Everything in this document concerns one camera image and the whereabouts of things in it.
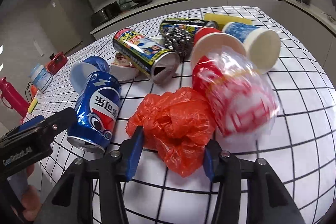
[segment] steel wool scrubber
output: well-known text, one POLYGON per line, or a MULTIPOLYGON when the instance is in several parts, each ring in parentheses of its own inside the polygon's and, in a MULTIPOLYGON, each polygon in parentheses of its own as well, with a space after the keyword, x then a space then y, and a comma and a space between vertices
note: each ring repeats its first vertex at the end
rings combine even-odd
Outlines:
POLYGON ((193 48, 193 39, 188 31, 173 29, 166 34, 164 46, 176 52, 180 57, 187 57, 193 48))

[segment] refrigerator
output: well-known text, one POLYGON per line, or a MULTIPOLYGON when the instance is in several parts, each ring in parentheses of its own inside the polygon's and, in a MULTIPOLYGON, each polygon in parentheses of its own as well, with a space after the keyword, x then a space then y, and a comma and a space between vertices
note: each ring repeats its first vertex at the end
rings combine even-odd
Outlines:
POLYGON ((75 52, 89 45, 95 38, 93 10, 88 0, 51 0, 40 13, 40 23, 57 52, 75 52))

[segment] white plastic bottle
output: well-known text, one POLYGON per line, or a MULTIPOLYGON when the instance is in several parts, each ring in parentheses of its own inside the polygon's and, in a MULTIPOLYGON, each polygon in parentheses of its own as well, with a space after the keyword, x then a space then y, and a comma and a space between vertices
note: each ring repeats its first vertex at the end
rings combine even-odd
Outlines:
POLYGON ((30 73, 30 79, 33 85, 42 93, 46 90, 53 80, 53 76, 40 63, 30 73))

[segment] kitchen cabinet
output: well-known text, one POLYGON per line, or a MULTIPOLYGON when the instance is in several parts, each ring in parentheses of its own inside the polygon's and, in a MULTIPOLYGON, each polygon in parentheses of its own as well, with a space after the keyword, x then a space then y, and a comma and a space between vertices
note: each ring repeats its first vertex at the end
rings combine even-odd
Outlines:
POLYGON ((122 28, 126 28, 128 26, 131 26, 135 23, 138 23, 137 19, 135 16, 131 16, 129 18, 126 18, 124 20, 121 20, 113 25, 110 25, 106 27, 105 29, 100 30, 99 32, 96 32, 93 36, 95 39, 101 39, 102 37, 105 37, 113 32, 119 31, 122 28))
POLYGON ((302 42, 321 67, 323 67, 330 49, 331 41, 335 37, 326 27, 303 12, 301 20, 304 26, 304 33, 303 39, 300 42, 302 42))
POLYGON ((332 82, 333 86, 336 86, 336 37, 331 38, 331 47, 328 52, 327 59, 324 63, 323 70, 327 74, 328 78, 332 82))
POLYGON ((229 6, 252 6, 259 7, 263 12, 272 17, 270 14, 273 10, 281 6, 280 0, 227 0, 229 6))
POLYGON ((155 18, 155 17, 164 16, 166 14, 167 14, 167 12, 166 12, 165 7, 161 6, 161 7, 157 7, 157 8, 150 9, 150 10, 147 10, 145 12, 136 14, 135 18, 136 18, 137 22, 142 22, 142 21, 152 19, 152 18, 155 18))
POLYGON ((305 27, 303 25, 302 16, 304 12, 285 1, 281 1, 279 6, 267 14, 303 43, 305 27))
POLYGON ((227 6, 227 0, 185 0, 165 5, 168 14, 204 7, 227 6))

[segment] red bottle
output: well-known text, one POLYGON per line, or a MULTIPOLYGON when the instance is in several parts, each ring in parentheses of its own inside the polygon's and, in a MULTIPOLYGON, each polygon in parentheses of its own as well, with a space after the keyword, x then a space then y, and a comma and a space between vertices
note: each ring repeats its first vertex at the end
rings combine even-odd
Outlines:
POLYGON ((6 81, 6 77, 0 79, 0 99, 4 105, 8 108, 15 109, 22 117, 25 117, 28 111, 29 103, 17 92, 17 90, 12 86, 11 83, 6 81), (11 105, 9 107, 3 101, 5 98, 11 105))
POLYGON ((51 61, 45 67, 52 75, 55 75, 68 61, 63 52, 59 52, 56 55, 52 54, 49 58, 51 61))

